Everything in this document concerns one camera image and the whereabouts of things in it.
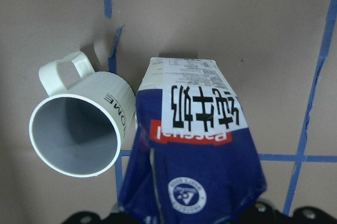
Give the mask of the blue white milk carton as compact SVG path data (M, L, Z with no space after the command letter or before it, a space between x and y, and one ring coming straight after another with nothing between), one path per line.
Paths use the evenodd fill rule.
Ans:
M225 223L265 190L237 95L213 60L154 57L119 210L141 223Z

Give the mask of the white HOME mug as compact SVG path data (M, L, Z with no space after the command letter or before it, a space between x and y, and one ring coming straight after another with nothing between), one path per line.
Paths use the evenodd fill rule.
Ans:
M39 158L70 177L95 177L108 170L135 111L130 85L114 73L95 71L81 51L45 64L39 79L48 97L29 121Z

